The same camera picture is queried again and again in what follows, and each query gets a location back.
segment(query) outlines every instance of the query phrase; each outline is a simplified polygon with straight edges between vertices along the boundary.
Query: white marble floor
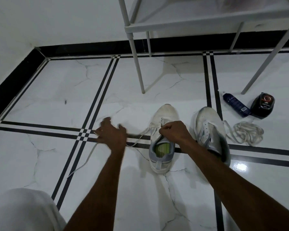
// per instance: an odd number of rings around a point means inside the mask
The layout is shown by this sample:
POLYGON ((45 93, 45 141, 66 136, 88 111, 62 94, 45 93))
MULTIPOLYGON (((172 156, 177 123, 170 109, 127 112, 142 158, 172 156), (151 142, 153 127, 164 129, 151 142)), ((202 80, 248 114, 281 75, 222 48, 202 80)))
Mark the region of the white marble floor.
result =
MULTIPOLYGON (((104 117, 132 134, 147 128, 166 103, 188 128, 194 112, 210 104, 221 107, 229 124, 242 121, 215 96, 218 86, 247 106, 261 92, 276 98, 269 117, 245 118, 265 130, 258 147, 229 141, 231 168, 289 209, 289 53, 278 54, 240 95, 268 55, 250 52, 140 57, 145 94, 129 55, 50 60, 0 118, 0 193, 18 187, 46 191, 68 221, 110 154, 99 144, 88 164, 67 179, 87 159, 96 137, 91 130, 104 117)), ((137 148, 126 149, 115 230, 238 230, 188 155, 175 153, 170 172, 156 175, 149 166, 148 144, 141 140, 137 148)))

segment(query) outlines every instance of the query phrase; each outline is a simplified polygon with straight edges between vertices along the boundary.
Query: white sneaker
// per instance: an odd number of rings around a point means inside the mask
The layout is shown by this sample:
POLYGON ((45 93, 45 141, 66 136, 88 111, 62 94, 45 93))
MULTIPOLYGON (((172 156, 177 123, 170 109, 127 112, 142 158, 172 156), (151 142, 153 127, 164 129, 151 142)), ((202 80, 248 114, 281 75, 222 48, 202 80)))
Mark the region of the white sneaker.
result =
POLYGON ((150 124, 151 144, 149 148, 149 161, 150 166, 155 173, 164 174, 169 171, 175 148, 175 144, 162 136, 159 133, 159 130, 164 124, 178 120, 178 113, 170 104, 164 104, 160 107, 152 118, 150 124), (168 149, 169 152, 163 157, 159 157, 155 152, 155 147, 163 143, 170 144, 168 149))
POLYGON ((230 166, 230 150, 226 130, 217 112, 210 107, 199 110, 193 120, 193 135, 197 142, 230 166))

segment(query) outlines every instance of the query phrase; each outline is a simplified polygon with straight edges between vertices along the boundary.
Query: shoe sole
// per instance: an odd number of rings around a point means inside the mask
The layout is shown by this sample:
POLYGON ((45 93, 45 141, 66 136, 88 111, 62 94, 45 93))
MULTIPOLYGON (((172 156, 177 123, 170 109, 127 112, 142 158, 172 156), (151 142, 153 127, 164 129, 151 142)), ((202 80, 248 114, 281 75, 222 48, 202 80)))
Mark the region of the shoe sole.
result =
POLYGON ((153 166, 153 162, 149 159, 149 162, 150 162, 150 166, 151 166, 151 169, 155 172, 155 173, 157 173, 157 174, 165 174, 165 173, 167 173, 169 170, 170 170, 170 168, 171 168, 171 165, 172 165, 172 162, 167 166, 167 168, 165 168, 165 169, 161 169, 161 170, 157 170, 154 166, 153 166))

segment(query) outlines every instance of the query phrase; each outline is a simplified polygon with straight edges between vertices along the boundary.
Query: floor tile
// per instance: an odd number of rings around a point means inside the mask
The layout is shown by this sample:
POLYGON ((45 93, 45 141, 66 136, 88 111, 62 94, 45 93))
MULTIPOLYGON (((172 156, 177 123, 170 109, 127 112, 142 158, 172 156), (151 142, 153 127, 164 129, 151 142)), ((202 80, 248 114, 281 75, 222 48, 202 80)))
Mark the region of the floor tile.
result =
MULTIPOLYGON (((289 209, 289 167, 238 160, 231 160, 230 167, 289 209)), ((226 231, 239 230, 224 206, 223 216, 226 231)))
POLYGON ((258 147, 289 150, 289 53, 278 54, 245 95, 240 92, 253 77, 268 54, 215 55, 216 74, 220 91, 234 95, 250 107, 262 92, 275 98, 273 112, 263 120, 241 118, 221 97, 223 119, 230 126, 241 121, 253 121, 264 129, 258 147))
POLYGON ((4 120, 81 128, 110 61, 50 61, 4 120))
MULTIPOLYGON (((93 143, 87 143, 78 166, 93 143)), ((109 156, 98 145, 85 167, 75 173, 61 206, 66 220, 89 192, 109 156)), ((155 174, 149 165, 147 149, 128 147, 119 178, 114 230, 216 230, 214 192, 201 178, 186 154, 174 156, 166 175, 155 174)))
POLYGON ((141 93, 133 58, 120 58, 94 128, 107 116, 139 133, 163 104, 171 104, 189 126, 194 112, 206 106, 202 56, 139 58, 145 94, 141 93))
POLYGON ((74 142, 0 131, 0 193, 25 187, 51 196, 74 142))

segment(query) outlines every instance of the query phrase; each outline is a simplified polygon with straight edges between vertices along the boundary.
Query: white shoelace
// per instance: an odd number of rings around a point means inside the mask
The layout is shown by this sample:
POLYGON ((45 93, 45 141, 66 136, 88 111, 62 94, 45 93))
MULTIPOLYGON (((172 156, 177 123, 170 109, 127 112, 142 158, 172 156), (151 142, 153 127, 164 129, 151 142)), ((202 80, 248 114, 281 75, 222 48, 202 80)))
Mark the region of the white shoelace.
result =
MULTIPOLYGON (((141 136, 140 136, 140 138, 139 138, 138 140, 135 141, 135 143, 134 143, 133 145, 131 145, 131 146, 126 145, 126 146, 127 146, 127 147, 134 147, 134 146, 140 141, 140 139, 141 139, 146 133, 148 133, 148 132, 150 131, 151 128, 155 128, 154 133, 152 134, 152 135, 154 135, 155 132, 157 131, 157 129, 160 128, 160 127, 162 127, 162 125, 165 124, 165 122, 163 122, 163 120, 164 120, 164 121, 169 121, 169 122, 171 121, 171 120, 169 120, 169 119, 167 119, 167 118, 161 118, 161 120, 160 120, 160 122, 158 122, 158 125, 157 125, 157 126, 154 125, 154 124, 151 122, 148 128, 146 128, 144 131, 142 131, 141 133, 139 133, 139 135, 141 135, 141 136)), ((92 155, 94 149, 96 148, 96 146, 97 146, 98 144, 99 144, 99 143, 96 143, 96 144, 93 146, 92 150, 90 151, 90 153, 89 153, 89 155, 88 155, 88 158, 87 158, 86 162, 85 162, 82 166, 78 167, 78 168, 75 169, 73 172, 71 172, 71 173, 69 174, 69 176, 67 176, 67 178, 69 178, 69 177, 70 177, 71 175, 73 175, 77 170, 81 169, 82 167, 84 167, 84 166, 86 165, 86 163, 88 163, 90 156, 92 155)))
POLYGON ((263 139, 264 130, 251 122, 239 122, 233 126, 233 130, 228 124, 226 120, 223 121, 224 124, 229 129, 230 135, 226 134, 226 136, 231 139, 234 143, 247 143, 249 146, 254 146, 260 143, 263 139))

